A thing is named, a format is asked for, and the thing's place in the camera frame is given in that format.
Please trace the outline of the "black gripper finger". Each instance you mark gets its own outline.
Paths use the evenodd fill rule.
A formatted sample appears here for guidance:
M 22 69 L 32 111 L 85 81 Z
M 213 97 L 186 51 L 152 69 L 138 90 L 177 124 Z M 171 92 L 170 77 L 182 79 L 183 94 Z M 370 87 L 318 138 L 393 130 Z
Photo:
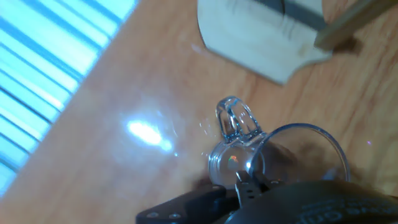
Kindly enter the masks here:
M 233 213 L 279 185 L 279 179 L 267 179 L 262 172 L 248 174 L 241 170 L 236 173 L 232 189 L 204 186 L 138 213 L 136 223 L 224 223 Z

